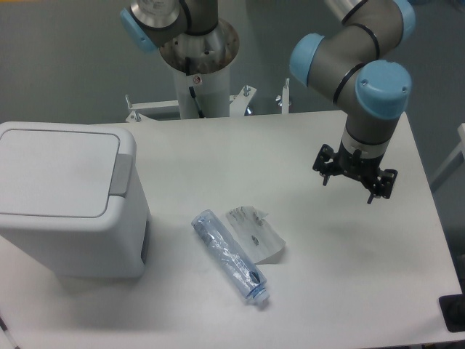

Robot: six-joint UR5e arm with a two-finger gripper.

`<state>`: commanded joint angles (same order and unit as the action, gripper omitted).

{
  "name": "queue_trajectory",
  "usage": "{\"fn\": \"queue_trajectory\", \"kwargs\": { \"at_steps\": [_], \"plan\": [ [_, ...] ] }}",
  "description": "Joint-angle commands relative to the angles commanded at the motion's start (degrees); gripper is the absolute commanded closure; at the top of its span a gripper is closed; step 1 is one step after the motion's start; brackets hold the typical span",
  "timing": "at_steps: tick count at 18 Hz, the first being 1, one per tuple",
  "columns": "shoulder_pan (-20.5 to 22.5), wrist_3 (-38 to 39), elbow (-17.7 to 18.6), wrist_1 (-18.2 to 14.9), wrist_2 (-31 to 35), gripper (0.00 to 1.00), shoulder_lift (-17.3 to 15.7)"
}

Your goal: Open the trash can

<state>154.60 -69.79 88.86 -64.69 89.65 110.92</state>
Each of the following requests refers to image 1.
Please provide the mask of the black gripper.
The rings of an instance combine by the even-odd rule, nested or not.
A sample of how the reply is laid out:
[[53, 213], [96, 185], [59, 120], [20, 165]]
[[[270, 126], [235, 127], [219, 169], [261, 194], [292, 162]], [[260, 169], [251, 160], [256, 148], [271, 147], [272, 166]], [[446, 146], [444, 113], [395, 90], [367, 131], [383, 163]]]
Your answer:
[[367, 204], [375, 198], [390, 199], [397, 179], [397, 170], [380, 170], [379, 165], [384, 154], [377, 157], [364, 158], [356, 155], [359, 149], [350, 153], [343, 143], [340, 143], [336, 153], [332, 147], [323, 144], [313, 164], [313, 170], [323, 178], [323, 186], [327, 186], [330, 177], [343, 175], [361, 182], [370, 192]]

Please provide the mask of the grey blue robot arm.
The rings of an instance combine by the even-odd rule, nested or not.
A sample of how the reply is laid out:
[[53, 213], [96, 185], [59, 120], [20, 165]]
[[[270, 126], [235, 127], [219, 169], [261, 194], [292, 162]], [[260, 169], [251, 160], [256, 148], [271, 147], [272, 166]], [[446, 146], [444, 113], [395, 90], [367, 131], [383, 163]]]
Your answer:
[[[412, 34], [416, 15], [407, 1], [329, 1], [328, 7], [342, 30], [329, 39], [306, 35], [289, 61], [293, 77], [347, 115], [339, 148], [323, 145], [313, 168], [324, 180], [342, 175], [360, 182], [371, 198], [389, 198], [397, 171], [380, 164], [412, 80], [384, 56]], [[133, 42], [159, 52], [172, 70], [182, 118], [232, 115], [230, 66], [239, 38], [216, 1], [132, 1], [120, 18]]]

